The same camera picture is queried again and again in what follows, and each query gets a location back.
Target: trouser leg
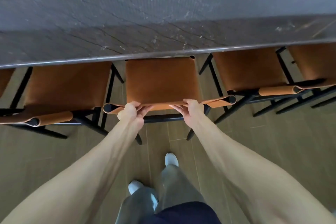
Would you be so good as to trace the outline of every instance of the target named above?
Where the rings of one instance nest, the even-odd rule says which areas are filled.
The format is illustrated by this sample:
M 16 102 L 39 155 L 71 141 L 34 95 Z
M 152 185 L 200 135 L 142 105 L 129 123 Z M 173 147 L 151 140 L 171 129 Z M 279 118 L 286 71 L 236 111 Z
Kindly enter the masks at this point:
M 159 200 L 156 213 L 168 207 L 182 203 L 205 202 L 204 197 L 191 184 L 182 170 L 175 165 L 168 165 L 161 173 L 163 195 Z
M 138 224 L 141 219 L 154 214 L 157 194 L 154 189 L 142 187 L 121 204 L 115 224 Z

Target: shoe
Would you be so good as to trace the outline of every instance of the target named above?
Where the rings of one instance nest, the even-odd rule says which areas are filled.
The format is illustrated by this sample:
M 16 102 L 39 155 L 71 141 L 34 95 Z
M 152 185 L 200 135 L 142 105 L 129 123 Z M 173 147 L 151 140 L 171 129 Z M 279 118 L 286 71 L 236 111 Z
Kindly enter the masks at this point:
M 144 185 L 136 180 L 131 181 L 130 184 L 128 184 L 128 191 L 132 195 L 134 192 L 136 192 L 138 189 L 142 188 Z
M 179 161 L 177 160 L 176 156 L 174 153 L 170 152 L 166 154 L 165 157 L 165 164 L 166 166 L 168 165 L 175 165 L 175 166 L 179 166 Z

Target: person's right hand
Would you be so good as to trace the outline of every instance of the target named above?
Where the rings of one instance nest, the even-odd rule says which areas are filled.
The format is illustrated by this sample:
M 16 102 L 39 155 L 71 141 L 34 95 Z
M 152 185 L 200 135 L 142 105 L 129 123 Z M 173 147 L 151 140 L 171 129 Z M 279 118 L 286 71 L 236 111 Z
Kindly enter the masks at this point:
M 177 110 L 183 115 L 185 123 L 192 129 L 197 125 L 198 120 L 204 115 L 204 105 L 197 100 L 183 99 L 183 102 L 188 104 L 188 107 L 183 105 L 170 105 L 170 107 Z

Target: person's left hand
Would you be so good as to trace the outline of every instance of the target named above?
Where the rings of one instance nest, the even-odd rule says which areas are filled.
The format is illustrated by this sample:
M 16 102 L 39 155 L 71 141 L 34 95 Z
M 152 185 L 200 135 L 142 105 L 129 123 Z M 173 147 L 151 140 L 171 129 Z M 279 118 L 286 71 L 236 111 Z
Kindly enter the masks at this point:
M 124 110 L 118 113 L 120 121 L 130 121 L 137 130 L 144 125 L 144 116 L 153 108 L 153 106 L 139 107 L 141 103 L 133 101 L 125 105 Z

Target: wooden floor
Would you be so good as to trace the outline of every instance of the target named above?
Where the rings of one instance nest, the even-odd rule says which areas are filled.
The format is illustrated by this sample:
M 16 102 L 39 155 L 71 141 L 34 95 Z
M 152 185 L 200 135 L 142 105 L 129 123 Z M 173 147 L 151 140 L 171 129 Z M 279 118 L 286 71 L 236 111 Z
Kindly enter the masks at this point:
M 300 80 L 291 57 L 283 54 L 293 74 Z M 207 55 L 196 58 L 198 69 Z M 124 61 L 115 62 L 124 77 Z M 25 72 L 17 69 L 0 107 L 8 107 Z M 209 69 L 199 77 L 203 98 L 217 93 Z M 115 80 L 112 102 L 125 103 L 125 85 Z M 275 115 L 272 111 L 253 118 L 252 114 L 269 103 L 246 105 L 219 124 L 222 131 L 236 141 L 284 168 L 307 188 L 329 210 L 336 209 L 336 103 L 319 109 L 309 106 Z M 222 108 L 212 109 L 214 120 Z M 107 130 L 116 124 L 109 115 Z M 0 126 L 0 221 L 25 197 L 86 154 L 103 137 L 86 127 L 49 126 L 69 135 L 61 140 Z M 133 179 L 160 188 L 164 156 L 174 152 L 180 167 L 216 211 L 223 224 L 248 223 L 241 209 L 208 159 L 197 137 L 186 141 L 188 128 L 182 121 L 146 124 L 141 130 L 143 145 L 128 150 L 119 174 L 99 209 L 94 223 L 114 223 L 121 202 L 128 195 Z

